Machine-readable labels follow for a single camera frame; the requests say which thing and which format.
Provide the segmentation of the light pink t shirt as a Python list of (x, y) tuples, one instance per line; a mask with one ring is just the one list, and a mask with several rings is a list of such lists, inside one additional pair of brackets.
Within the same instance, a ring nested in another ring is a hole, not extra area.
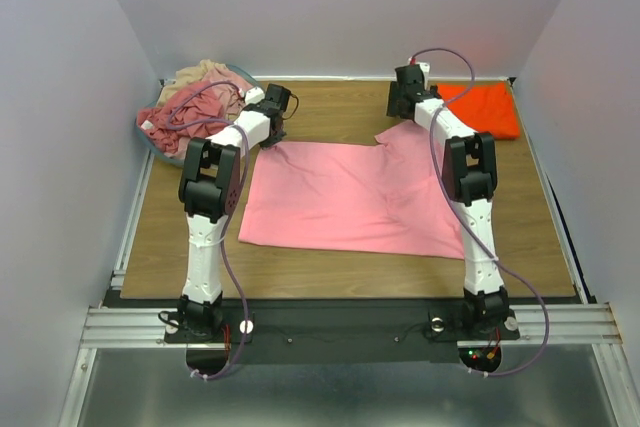
[(282, 142), (262, 151), (239, 239), (299, 249), (461, 259), (428, 132), (403, 122), (372, 146)]

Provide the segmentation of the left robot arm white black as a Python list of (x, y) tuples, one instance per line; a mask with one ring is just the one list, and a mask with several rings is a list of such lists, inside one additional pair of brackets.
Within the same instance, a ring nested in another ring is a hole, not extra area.
[(252, 88), (235, 120), (207, 118), (205, 124), (222, 130), (187, 144), (178, 197), (188, 226), (188, 264), (177, 318), (170, 325), (199, 340), (213, 340), (222, 331), (221, 247), (246, 181), (246, 156), (255, 146), (268, 148), (283, 139), (294, 97), (277, 84)]

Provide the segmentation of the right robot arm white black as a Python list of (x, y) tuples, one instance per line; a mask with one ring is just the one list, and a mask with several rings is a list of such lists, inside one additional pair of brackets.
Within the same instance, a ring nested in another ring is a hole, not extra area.
[(497, 262), (492, 227), (497, 189), (494, 137), (460, 120), (428, 85), (429, 65), (395, 69), (387, 115), (413, 121), (429, 134), (436, 179), (461, 226), (465, 277), (460, 325), (482, 337), (509, 317), (509, 297)]

